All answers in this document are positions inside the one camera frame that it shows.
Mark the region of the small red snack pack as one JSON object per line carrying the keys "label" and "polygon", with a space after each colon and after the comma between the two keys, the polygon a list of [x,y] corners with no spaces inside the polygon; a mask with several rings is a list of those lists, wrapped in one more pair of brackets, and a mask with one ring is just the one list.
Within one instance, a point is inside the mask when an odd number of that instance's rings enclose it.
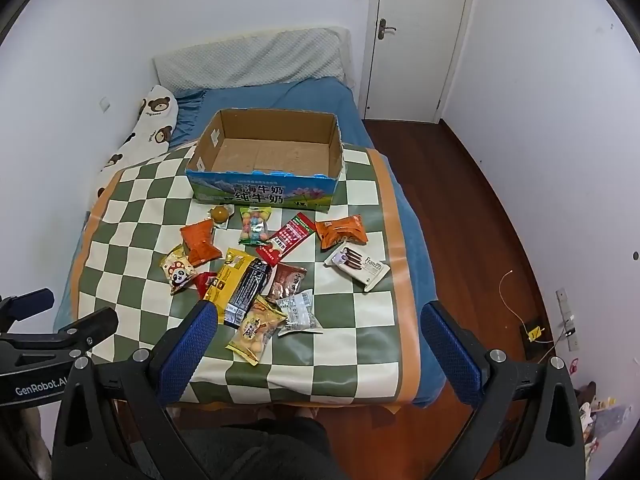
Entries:
{"label": "small red snack pack", "polygon": [[209,286],[213,284],[217,276],[216,272],[202,272],[199,273],[193,280],[193,284],[198,291],[198,298],[203,299]]}

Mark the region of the panda mushroom snack pack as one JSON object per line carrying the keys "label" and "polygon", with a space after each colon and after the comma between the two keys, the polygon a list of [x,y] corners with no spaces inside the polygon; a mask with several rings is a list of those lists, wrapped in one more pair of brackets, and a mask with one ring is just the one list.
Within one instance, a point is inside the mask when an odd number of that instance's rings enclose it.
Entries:
{"label": "panda mushroom snack pack", "polygon": [[183,244],[172,248],[167,255],[160,259],[160,268],[167,278],[171,295],[186,288],[198,275],[184,251]]}

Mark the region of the yellow cracker bag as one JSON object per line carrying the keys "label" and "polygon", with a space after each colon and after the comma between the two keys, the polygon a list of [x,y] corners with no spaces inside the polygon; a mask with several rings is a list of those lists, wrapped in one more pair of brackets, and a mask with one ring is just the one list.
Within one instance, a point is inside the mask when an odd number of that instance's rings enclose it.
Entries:
{"label": "yellow cracker bag", "polygon": [[257,295],[226,348],[251,366],[257,366],[272,335],[287,318],[278,307]]}

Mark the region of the yellow black snack bag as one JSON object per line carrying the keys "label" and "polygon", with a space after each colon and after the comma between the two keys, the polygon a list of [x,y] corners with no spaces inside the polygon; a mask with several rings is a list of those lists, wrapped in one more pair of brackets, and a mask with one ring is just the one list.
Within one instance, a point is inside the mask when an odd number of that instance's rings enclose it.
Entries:
{"label": "yellow black snack bag", "polygon": [[215,306],[218,323],[238,328],[270,274],[271,266],[261,258],[229,248],[204,297]]}

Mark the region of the white grey snack pack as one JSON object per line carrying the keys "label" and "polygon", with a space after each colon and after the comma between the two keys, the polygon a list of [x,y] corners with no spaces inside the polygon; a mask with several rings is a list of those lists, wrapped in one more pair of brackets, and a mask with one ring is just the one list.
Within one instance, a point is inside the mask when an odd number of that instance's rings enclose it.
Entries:
{"label": "white grey snack pack", "polygon": [[323,327],[314,315],[314,292],[311,289],[279,299],[276,305],[286,315],[278,331],[279,337],[294,333],[323,333]]}

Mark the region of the brown snack pack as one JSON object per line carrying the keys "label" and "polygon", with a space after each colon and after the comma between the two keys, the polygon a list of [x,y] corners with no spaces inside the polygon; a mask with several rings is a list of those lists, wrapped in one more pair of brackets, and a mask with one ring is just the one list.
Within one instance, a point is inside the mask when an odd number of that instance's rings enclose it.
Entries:
{"label": "brown snack pack", "polygon": [[279,263],[273,268],[270,278],[262,291],[262,296],[270,302],[277,302],[283,298],[293,296],[298,293],[306,274],[307,270],[305,268]]}

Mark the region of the white chocolate biscuit pack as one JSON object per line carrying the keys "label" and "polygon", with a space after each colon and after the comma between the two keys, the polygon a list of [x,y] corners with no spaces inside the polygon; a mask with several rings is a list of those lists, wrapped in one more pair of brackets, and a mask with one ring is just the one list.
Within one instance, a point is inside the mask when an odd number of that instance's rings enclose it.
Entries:
{"label": "white chocolate biscuit pack", "polygon": [[323,261],[324,266],[333,266],[346,273],[370,292],[390,272],[390,266],[372,258],[360,245],[344,242]]}

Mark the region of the colourful candy balls bag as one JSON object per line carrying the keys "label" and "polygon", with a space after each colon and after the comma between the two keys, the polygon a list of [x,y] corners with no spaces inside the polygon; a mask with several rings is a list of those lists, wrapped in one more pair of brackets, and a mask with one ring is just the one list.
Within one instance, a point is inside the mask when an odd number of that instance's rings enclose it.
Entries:
{"label": "colourful candy balls bag", "polygon": [[245,246],[262,246],[269,240],[268,220],[270,207],[247,206],[240,208],[242,229],[239,242]]}

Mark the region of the orange jelly cup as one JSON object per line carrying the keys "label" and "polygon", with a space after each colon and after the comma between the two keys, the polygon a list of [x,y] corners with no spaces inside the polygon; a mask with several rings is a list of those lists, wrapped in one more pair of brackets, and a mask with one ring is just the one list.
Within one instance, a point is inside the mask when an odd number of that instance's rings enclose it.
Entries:
{"label": "orange jelly cup", "polygon": [[230,219],[235,213],[233,205],[215,205],[209,209],[209,217],[215,229],[227,229]]}

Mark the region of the orange pastry snack pack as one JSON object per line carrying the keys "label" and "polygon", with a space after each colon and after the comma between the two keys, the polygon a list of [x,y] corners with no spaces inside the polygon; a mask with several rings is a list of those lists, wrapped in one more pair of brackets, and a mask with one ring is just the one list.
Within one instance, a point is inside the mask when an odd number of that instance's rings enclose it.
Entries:
{"label": "orange pastry snack pack", "polygon": [[318,221],[316,231],[320,238],[320,248],[328,250],[343,243],[367,244],[368,236],[359,214],[337,220]]}

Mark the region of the red green snack bar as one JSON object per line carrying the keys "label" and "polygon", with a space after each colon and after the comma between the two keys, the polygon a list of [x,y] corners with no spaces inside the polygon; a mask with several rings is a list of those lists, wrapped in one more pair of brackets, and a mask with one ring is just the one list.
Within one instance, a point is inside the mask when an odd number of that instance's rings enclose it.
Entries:
{"label": "red green snack bar", "polygon": [[265,245],[258,246],[256,254],[270,266],[276,266],[315,232],[316,224],[299,212],[271,235]]}

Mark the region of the white power strip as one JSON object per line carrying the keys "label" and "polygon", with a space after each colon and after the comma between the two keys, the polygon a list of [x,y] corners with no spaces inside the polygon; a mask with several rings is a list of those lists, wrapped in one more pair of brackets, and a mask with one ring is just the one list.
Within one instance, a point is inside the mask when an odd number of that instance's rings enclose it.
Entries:
{"label": "white power strip", "polygon": [[577,352],[579,344],[576,336],[575,317],[570,310],[566,290],[560,288],[555,292],[556,300],[558,300],[559,309],[562,318],[562,336],[567,342],[569,352]]}

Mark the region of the green white checkered mat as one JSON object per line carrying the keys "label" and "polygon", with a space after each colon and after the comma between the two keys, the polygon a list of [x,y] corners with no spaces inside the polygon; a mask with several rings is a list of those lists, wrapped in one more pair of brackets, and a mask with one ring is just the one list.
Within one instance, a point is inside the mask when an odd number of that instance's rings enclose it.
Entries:
{"label": "green white checkered mat", "polygon": [[378,152],[346,148],[327,212],[194,200],[192,146],[114,175],[70,274],[70,313],[105,307],[116,332],[94,348],[126,359],[198,300],[216,335],[184,402],[348,405],[416,400],[424,358],[396,190]]}

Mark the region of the bear print bolster pillow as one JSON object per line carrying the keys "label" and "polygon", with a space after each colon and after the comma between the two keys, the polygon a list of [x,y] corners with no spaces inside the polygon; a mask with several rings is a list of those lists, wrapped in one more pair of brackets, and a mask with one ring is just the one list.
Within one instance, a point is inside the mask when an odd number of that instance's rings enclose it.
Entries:
{"label": "bear print bolster pillow", "polygon": [[94,181],[91,209],[118,170],[145,162],[168,151],[175,130],[178,103],[175,96],[156,84],[142,100],[136,124],[122,145],[114,151]]}

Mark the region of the cardboard milk box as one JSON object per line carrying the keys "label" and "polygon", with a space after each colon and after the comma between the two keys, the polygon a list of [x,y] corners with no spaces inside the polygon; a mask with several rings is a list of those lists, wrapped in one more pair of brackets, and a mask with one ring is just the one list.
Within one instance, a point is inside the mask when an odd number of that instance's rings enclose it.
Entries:
{"label": "cardboard milk box", "polygon": [[196,200],[326,212],[343,171],[335,115],[310,110],[218,110],[184,174]]}

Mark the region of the grey white pillow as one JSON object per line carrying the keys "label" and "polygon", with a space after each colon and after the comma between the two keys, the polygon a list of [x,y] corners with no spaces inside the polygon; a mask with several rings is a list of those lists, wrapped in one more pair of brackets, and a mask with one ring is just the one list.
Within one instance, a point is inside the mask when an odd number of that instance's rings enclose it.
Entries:
{"label": "grey white pillow", "polygon": [[350,32],[338,26],[251,32],[159,54],[153,63],[174,93],[326,77],[355,85]]}

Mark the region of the white door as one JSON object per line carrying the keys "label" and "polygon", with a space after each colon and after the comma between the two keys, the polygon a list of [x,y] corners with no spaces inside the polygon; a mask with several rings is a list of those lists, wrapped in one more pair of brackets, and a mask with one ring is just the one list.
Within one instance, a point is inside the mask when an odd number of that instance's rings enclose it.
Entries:
{"label": "white door", "polygon": [[[473,0],[370,0],[359,109],[363,118],[438,122]],[[378,20],[397,28],[378,40]]]}

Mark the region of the white wall socket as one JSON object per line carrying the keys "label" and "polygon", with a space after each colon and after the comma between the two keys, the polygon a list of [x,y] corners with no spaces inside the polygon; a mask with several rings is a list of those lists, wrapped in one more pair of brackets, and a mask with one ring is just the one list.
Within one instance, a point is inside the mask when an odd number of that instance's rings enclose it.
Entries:
{"label": "white wall socket", "polygon": [[105,113],[111,107],[111,102],[107,99],[106,96],[100,99],[100,107],[103,113]]}

